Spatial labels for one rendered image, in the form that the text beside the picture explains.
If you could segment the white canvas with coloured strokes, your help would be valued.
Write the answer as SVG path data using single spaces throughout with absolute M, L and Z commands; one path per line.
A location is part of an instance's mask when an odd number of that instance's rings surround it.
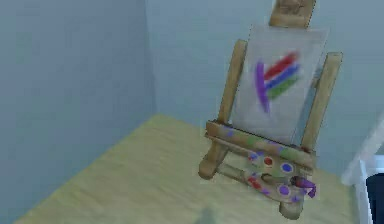
M 236 93 L 233 125 L 290 144 L 328 33 L 327 29 L 253 26 Z

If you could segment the wooden paint palette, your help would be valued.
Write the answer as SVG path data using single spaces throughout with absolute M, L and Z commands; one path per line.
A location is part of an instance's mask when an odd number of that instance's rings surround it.
M 261 151 L 247 155 L 243 176 L 250 187 L 278 202 L 296 203 L 317 193 L 316 184 L 300 175 L 297 165 Z

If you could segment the white framed window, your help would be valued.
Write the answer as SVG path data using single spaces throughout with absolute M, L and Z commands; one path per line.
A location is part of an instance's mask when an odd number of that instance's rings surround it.
M 354 188 L 357 224 L 384 224 L 384 111 L 342 173 L 341 181 Z

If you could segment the wooden painting easel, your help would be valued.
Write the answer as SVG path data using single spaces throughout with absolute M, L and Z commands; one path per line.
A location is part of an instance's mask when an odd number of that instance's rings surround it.
M 274 0 L 269 21 L 265 25 L 278 28 L 313 29 L 310 21 L 315 5 L 316 0 Z M 212 179 L 216 174 L 221 174 L 253 189 L 245 182 L 243 176 L 247 155 L 250 152 L 261 151 L 269 156 L 293 162 L 299 167 L 299 174 L 313 182 L 312 176 L 317 165 L 315 145 L 343 55 L 340 52 L 323 50 L 293 141 L 290 144 L 283 144 L 243 131 L 233 125 L 232 113 L 243 71 L 248 39 L 249 36 L 245 40 L 237 40 L 234 45 L 218 115 L 215 119 L 207 121 L 205 126 L 205 136 L 210 140 L 211 145 L 199 164 L 198 174 L 207 180 Z M 310 197 L 305 196 L 303 201 L 296 203 L 273 201 L 278 203 L 279 212 L 283 217 L 296 220 L 300 217 L 304 202 L 308 198 Z

